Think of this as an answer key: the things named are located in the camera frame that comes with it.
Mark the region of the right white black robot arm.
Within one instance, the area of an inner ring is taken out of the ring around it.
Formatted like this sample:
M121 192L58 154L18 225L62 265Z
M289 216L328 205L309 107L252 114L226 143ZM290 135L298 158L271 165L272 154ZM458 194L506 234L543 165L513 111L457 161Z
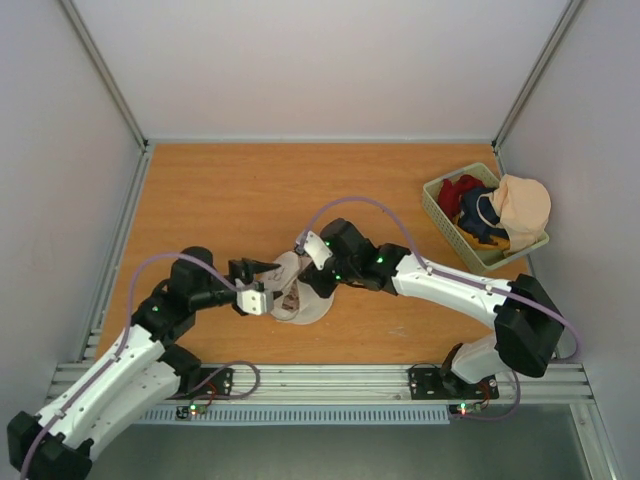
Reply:
M455 345L439 367L437 381L450 398L499 373L543 377L564 332L557 307L534 277L485 278L431 262L401 245L376 246L343 218L320 234L301 234L295 250L310 260L299 280L321 298L340 285L385 292L433 302L490 328L478 341Z

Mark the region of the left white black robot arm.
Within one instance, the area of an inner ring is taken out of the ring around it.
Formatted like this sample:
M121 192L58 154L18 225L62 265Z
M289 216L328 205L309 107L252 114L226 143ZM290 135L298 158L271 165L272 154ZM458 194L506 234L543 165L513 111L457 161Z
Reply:
M84 479L100 454L147 410L202 384L201 362L178 346L198 311L232 306L242 315L273 308L276 293L257 281L275 264L229 263L189 247L168 254L170 275L140 305L129 305L119 337L71 387L37 414L19 412L7 426L9 460L23 479Z

